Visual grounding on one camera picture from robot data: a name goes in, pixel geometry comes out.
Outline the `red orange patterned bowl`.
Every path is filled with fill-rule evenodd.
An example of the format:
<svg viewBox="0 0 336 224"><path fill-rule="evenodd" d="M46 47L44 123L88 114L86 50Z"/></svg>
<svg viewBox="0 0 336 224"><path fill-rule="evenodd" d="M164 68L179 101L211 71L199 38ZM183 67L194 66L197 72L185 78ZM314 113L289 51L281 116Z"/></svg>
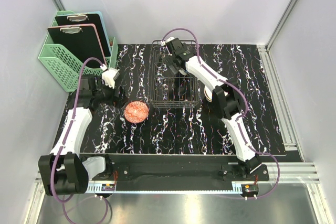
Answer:
<svg viewBox="0 0 336 224"><path fill-rule="evenodd" d="M124 117L130 123L141 123L147 119L148 115L149 107L141 101L130 102L124 109Z"/></svg>

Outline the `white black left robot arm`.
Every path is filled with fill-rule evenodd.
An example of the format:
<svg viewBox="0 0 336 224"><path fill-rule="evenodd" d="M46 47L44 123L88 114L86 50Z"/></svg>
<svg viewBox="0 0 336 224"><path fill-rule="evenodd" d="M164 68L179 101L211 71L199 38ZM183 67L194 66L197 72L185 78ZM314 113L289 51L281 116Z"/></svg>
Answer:
<svg viewBox="0 0 336 224"><path fill-rule="evenodd" d="M71 97L65 126L56 145L38 161L38 168L48 196L84 194L95 177L103 180L113 175L111 159L106 155L80 158L82 141L96 109L100 105L121 108L127 102L122 86L112 88L99 76L86 74Z"/></svg>

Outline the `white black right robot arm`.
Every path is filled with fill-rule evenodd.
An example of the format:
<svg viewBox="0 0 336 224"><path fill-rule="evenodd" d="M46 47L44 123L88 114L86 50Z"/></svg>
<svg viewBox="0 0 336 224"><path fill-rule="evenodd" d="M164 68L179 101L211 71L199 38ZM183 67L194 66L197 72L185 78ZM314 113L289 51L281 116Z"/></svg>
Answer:
<svg viewBox="0 0 336 224"><path fill-rule="evenodd" d="M261 166L261 160L244 126L243 117L248 111L244 94L236 83L217 73L178 38L170 37L160 44L169 52L167 64L172 71L192 74L212 93L211 104L215 114L224 122L234 144L239 176L244 180L252 179Z"/></svg>

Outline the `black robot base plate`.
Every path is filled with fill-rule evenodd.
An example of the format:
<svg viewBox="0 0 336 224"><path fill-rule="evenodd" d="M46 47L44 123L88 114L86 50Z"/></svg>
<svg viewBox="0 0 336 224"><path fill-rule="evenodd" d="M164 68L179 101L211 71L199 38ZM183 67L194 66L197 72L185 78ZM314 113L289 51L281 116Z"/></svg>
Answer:
<svg viewBox="0 0 336 224"><path fill-rule="evenodd" d="M234 184L268 182L266 165L245 177L233 155L104 154L117 171L117 192L186 193L232 190Z"/></svg>

